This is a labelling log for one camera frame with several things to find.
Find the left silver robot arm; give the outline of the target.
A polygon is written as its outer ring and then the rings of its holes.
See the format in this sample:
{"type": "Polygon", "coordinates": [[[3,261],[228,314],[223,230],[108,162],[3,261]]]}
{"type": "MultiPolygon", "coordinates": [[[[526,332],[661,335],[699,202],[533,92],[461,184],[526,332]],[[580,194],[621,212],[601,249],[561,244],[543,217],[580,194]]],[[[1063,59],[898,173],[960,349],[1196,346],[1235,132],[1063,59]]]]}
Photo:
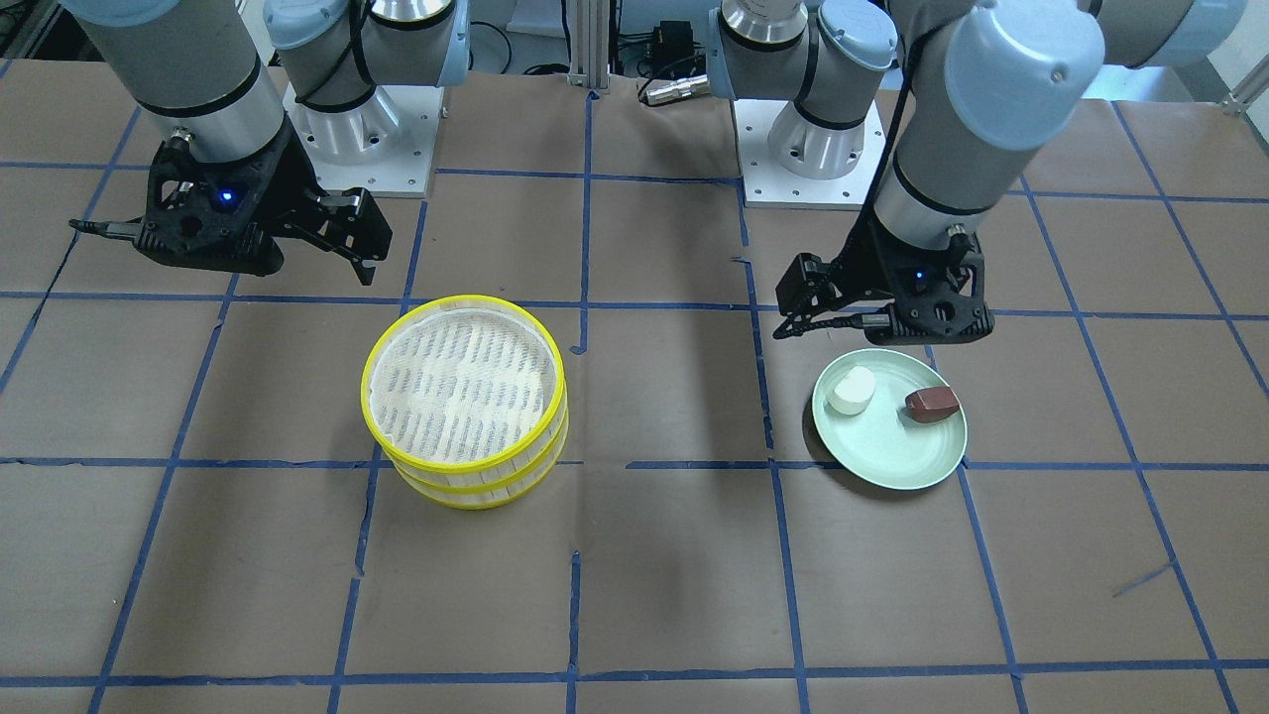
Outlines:
{"type": "Polygon", "coordinates": [[[1107,63],[1204,60],[1242,1],[725,1],[707,75],[731,100],[783,104],[766,146],[794,175],[850,172],[886,72],[891,131],[838,257],[799,252],[775,339],[859,328],[876,345],[987,337],[978,224],[1068,126],[1107,63]]]}

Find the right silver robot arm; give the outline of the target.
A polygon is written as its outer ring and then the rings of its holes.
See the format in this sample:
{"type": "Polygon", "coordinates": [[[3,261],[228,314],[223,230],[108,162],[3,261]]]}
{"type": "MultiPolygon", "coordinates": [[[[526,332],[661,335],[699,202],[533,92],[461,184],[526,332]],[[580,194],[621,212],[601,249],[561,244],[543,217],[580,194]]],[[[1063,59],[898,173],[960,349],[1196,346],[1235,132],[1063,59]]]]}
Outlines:
{"type": "Polygon", "coordinates": [[[406,140],[391,86],[468,72],[467,1],[266,1],[291,81],[286,108],[231,1],[63,5],[162,131],[142,216],[71,219],[169,268],[270,276],[282,238],[349,263],[371,285],[393,230],[367,186],[329,190],[313,159],[365,166],[406,140]]]}

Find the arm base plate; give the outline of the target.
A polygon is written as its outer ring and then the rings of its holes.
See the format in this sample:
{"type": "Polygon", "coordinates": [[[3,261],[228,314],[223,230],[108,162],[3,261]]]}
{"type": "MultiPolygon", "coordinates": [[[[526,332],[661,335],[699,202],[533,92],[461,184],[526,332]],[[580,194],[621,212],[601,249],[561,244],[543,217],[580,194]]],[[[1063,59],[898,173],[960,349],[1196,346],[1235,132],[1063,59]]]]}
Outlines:
{"type": "Polygon", "coordinates": [[[294,103],[287,86],[283,107],[326,191],[365,188],[376,197],[425,199],[445,98],[443,88],[391,85],[362,107],[322,113],[294,103]]]}
{"type": "Polygon", "coordinates": [[[860,211],[884,131],[876,103],[846,131],[812,126],[789,101],[733,101],[745,204],[751,208],[860,211]]]}

